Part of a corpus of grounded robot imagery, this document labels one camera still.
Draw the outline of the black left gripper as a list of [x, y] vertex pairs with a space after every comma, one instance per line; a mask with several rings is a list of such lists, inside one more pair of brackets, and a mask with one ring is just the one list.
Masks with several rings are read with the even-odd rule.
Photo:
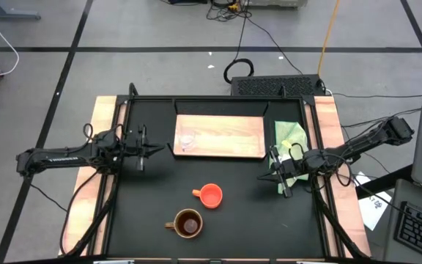
[[124, 150], [124, 157], [136, 157], [136, 169], [144, 171], [145, 159], [163, 150], [165, 145], [154, 144], [149, 145], [147, 149], [147, 128], [145, 125], [138, 127], [138, 136], [135, 144], [127, 144]]

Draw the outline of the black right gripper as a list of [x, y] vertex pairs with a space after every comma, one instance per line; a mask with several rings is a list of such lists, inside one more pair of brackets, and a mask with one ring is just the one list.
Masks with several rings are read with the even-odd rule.
[[273, 183], [280, 183], [282, 194], [284, 198], [292, 196], [291, 187], [287, 184], [289, 178], [297, 178], [304, 175], [302, 170], [303, 160], [295, 160], [291, 150], [286, 154], [289, 158], [285, 160], [280, 159], [280, 155], [276, 146], [271, 147], [271, 172], [260, 175], [257, 180], [269, 181]]

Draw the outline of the small clear glass cup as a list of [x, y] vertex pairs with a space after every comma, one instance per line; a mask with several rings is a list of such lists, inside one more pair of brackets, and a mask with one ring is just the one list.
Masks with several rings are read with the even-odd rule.
[[179, 136], [180, 147], [183, 152], [192, 150], [195, 146], [196, 132], [193, 129], [182, 129]]

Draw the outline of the orange plastic cup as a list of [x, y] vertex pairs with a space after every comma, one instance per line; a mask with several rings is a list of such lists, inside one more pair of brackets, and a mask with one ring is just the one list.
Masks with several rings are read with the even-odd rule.
[[223, 199], [223, 191], [214, 183], [208, 183], [201, 189], [192, 190], [192, 195], [198, 197], [203, 206], [209, 209], [216, 209]]

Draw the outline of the brown ceramic mug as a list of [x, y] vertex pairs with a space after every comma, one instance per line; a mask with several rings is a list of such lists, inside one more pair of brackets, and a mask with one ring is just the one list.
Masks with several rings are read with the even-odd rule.
[[172, 222], [167, 222], [164, 227], [175, 231], [178, 236], [185, 239], [195, 238], [201, 231], [204, 220], [197, 210], [187, 208], [179, 211]]

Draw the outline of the green cloth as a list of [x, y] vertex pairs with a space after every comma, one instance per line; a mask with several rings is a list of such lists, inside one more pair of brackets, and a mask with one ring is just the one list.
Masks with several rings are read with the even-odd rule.
[[[308, 138], [306, 132], [298, 122], [286, 122], [286, 121], [275, 121], [275, 144], [271, 147], [271, 150], [275, 150], [277, 154], [276, 158], [280, 163], [286, 160], [295, 161], [303, 158], [304, 152], [308, 150]], [[270, 175], [275, 176], [275, 180], [278, 183], [278, 193], [283, 195], [285, 198], [292, 196], [291, 187], [299, 180], [308, 180], [308, 174], [298, 176], [286, 176], [287, 170], [281, 169], [280, 173], [283, 175], [285, 183], [281, 182], [278, 172], [275, 172], [273, 163], [275, 159], [270, 156]]]

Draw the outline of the wooden cutting board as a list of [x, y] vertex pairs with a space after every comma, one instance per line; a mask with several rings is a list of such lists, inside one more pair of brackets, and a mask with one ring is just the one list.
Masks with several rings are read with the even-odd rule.
[[[179, 136], [185, 128], [196, 132], [196, 140], [192, 150], [183, 152]], [[178, 156], [264, 158], [264, 118], [179, 114], [172, 150]]]

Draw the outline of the black perforated computer case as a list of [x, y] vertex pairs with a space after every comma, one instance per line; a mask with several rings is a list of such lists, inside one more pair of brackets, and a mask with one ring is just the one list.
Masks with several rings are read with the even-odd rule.
[[321, 96], [325, 94], [322, 80], [315, 75], [244, 76], [231, 80], [232, 95], [279, 96], [300, 95]]

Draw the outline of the white paper sheet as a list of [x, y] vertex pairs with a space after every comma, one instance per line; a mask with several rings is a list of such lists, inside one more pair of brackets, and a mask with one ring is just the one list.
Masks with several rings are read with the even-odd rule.
[[368, 229], [371, 231], [375, 229], [377, 223], [388, 207], [386, 202], [390, 202], [391, 199], [391, 195], [382, 191], [377, 193], [376, 196], [358, 200], [363, 223]]

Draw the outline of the grey desk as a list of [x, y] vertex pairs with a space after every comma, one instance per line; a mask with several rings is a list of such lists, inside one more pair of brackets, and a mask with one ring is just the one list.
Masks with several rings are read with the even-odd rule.
[[385, 251], [382, 259], [392, 263], [422, 264], [422, 254], [413, 251], [393, 238], [401, 202], [410, 202], [422, 208], [422, 187], [416, 186], [406, 180], [398, 180], [396, 182], [392, 201], [393, 209], [390, 212], [388, 234], [386, 236]]

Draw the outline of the black keyboard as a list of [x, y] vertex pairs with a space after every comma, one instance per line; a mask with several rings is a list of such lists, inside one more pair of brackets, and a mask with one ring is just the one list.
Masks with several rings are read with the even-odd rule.
[[393, 238], [422, 254], [422, 208], [401, 202]]

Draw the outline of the grey box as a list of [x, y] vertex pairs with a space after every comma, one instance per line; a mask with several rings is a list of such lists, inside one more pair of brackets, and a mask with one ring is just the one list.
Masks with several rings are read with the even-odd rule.
[[308, 0], [246, 0], [252, 7], [288, 7], [299, 8], [307, 5]]

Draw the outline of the grey metal table leg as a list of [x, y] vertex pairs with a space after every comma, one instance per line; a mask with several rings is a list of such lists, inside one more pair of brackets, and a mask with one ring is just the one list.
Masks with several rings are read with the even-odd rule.
[[41, 16], [35, 11], [24, 11], [24, 10], [6, 10], [0, 5], [0, 20], [36, 20], [39, 21]]

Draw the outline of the black table frame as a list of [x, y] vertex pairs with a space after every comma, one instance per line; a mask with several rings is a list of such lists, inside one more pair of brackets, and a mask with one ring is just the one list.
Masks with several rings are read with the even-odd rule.
[[[269, 103], [265, 115], [267, 147], [275, 141], [274, 122], [300, 123], [312, 148], [335, 147], [342, 140], [330, 133], [338, 119], [324, 114], [326, 98], [233, 96], [100, 96], [92, 113], [92, 131], [121, 125], [117, 136], [133, 144], [138, 127], [145, 125], [153, 144], [164, 149], [136, 169], [136, 157], [124, 158], [119, 171], [103, 175], [91, 167], [78, 171], [73, 201], [62, 245], [68, 257], [96, 255], [107, 260], [159, 263], [209, 261], [328, 260], [354, 253], [369, 254], [355, 187], [335, 177], [324, 188], [307, 181], [284, 198], [274, 183], [257, 180], [268, 168], [260, 162], [237, 159], [175, 159], [166, 145], [173, 139], [173, 100], [259, 101]], [[216, 209], [203, 206], [192, 190], [214, 183], [223, 191]], [[191, 239], [178, 236], [164, 224], [191, 208], [204, 220]]]

